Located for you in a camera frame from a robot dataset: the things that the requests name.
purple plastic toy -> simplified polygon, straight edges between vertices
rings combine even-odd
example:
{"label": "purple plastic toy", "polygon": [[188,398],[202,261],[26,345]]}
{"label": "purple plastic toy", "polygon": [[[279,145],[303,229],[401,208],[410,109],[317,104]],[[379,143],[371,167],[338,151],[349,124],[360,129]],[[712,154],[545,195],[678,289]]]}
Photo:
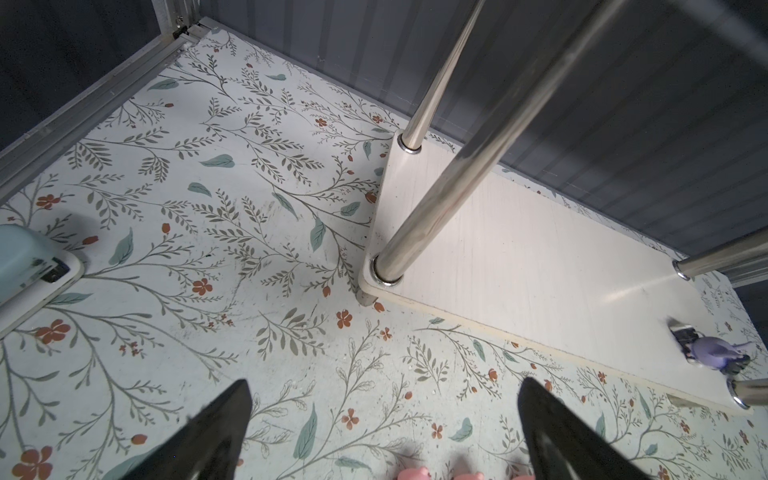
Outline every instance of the purple plastic toy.
{"label": "purple plastic toy", "polygon": [[728,364],[728,360],[741,358],[753,347],[752,342],[731,345],[714,336],[703,336],[690,344],[690,354],[698,363],[720,370]]}

chrome metal pole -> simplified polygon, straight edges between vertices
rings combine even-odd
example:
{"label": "chrome metal pole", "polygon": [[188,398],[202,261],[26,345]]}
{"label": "chrome metal pole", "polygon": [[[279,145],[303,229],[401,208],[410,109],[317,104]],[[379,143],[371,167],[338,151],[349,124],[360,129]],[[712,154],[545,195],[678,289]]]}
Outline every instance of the chrome metal pole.
{"label": "chrome metal pole", "polygon": [[372,270],[384,283],[400,277],[440,233],[469,195],[498,163],[544,107],[576,62],[595,43],[628,0],[604,0],[571,36],[541,80],[509,112],[497,111],[459,151],[408,216],[384,250],[373,260]]}
{"label": "chrome metal pole", "polygon": [[675,260],[672,264],[678,275],[685,280],[690,280],[692,276],[733,266],[763,255],[768,255],[768,227],[715,247],[701,255],[685,260]]}
{"label": "chrome metal pole", "polygon": [[768,405],[768,379],[734,380],[728,379],[728,390],[733,400],[748,409],[755,405]]}
{"label": "chrome metal pole", "polygon": [[448,81],[451,79],[453,69],[458,63],[458,58],[462,55],[464,45],[467,43],[469,34],[472,33],[472,28],[475,26],[475,22],[480,16],[482,6],[485,4],[485,0],[477,0],[472,14],[469,16],[462,34],[458,37],[456,45],[453,46],[451,54],[445,60],[445,64],[437,72],[435,80],[432,81],[432,85],[429,86],[427,94],[424,96],[419,108],[416,109],[416,113],[413,114],[411,121],[408,122],[406,129],[397,137],[397,143],[400,147],[410,154],[417,154],[422,148],[422,141],[424,136],[427,135],[429,125],[432,123],[432,119],[435,117],[438,105],[442,95],[445,93],[445,87],[448,86]]}

floral wallpaper floor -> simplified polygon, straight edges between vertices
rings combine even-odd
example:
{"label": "floral wallpaper floor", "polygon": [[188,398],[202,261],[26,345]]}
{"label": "floral wallpaper floor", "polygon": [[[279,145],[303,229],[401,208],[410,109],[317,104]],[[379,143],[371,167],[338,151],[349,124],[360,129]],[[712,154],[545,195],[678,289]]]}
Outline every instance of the floral wallpaper floor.
{"label": "floral wallpaper floor", "polygon": [[[422,464],[435,480],[511,478],[528,472],[515,401],[534,376],[648,475],[768,478],[763,408],[677,409],[525,345],[359,306],[353,278],[399,125],[212,31],[0,207],[87,263],[2,340],[0,475],[117,478],[246,378],[238,478],[392,478]],[[747,375],[765,376],[728,281],[697,286],[723,338],[760,344]]]}

gray wall panel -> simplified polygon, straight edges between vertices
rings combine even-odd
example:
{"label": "gray wall panel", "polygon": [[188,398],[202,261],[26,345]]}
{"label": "gray wall panel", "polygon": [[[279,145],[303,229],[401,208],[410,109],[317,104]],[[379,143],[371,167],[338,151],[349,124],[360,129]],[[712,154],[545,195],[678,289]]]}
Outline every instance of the gray wall panel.
{"label": "gray wall panel", "polygon": [[0,5],[0,150],[160,34],[151,0]]}
{"label": "gray wall panel", "polygon": [[[467,141],[513,82],[538,74],[528,61],[546,65],[595,1],[487,0],[432,126]],[[768,22],[756,0],[728,3],[735,9],[705,28],[663,0],[631,2],[502,161],[689,254],[767,224],[768,77],[716,27],[742,15],[765,37]],[[203,0],[202,8],[412,114],[472,4]]]}

white shelf board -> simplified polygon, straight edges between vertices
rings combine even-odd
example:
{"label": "white shelf board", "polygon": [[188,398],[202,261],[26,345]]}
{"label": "white shelf board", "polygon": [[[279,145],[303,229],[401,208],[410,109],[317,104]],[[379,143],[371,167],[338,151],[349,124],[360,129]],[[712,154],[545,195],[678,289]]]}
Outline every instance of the white shelf board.
{"label": "white shelf board", "polygon": [[396,286],[369,263],[453,154],[394,141],[360,269],[362,290],[493,330],[578,365],[734,415],[718,371],[689,364],[667,328],[672,317],[715,335],[712,316],[671,259],[622,233],[490,174]]}

